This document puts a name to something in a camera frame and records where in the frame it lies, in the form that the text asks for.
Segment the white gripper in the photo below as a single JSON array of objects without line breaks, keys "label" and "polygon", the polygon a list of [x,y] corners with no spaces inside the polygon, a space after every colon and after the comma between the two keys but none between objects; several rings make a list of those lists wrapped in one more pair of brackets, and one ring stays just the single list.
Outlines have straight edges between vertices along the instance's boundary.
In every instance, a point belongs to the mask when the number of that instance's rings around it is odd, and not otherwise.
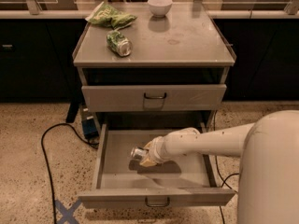
[{"label": "white gripper", "polygon": [[170,160],[170,157],[164,146],[164,138],[158,136],[144,145],[148,150],[148,157],[144,158],[139,164],[143,167],[152,167],[159,163]]}]

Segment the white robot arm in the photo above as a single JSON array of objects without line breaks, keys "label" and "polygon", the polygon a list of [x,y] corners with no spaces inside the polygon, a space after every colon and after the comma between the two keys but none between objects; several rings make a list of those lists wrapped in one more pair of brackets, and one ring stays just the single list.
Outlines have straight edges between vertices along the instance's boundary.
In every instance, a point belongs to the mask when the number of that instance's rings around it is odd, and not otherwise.
[{"label": "white robot arm", "polygon": [[182,129],[154,138],[145,149],[145,167],[192,152],[238,157],[237,223],[299,224],[298,110],[215,132]]}]

